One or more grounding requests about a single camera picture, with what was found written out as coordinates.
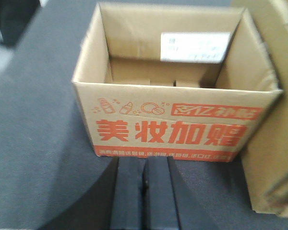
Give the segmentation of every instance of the paper label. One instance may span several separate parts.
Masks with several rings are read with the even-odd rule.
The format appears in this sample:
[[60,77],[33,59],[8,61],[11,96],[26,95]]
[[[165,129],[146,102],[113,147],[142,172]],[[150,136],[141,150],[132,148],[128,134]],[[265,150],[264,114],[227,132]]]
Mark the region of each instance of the paper label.
[[228,47],[230,32],[162,33],[161,61],[220,63]]

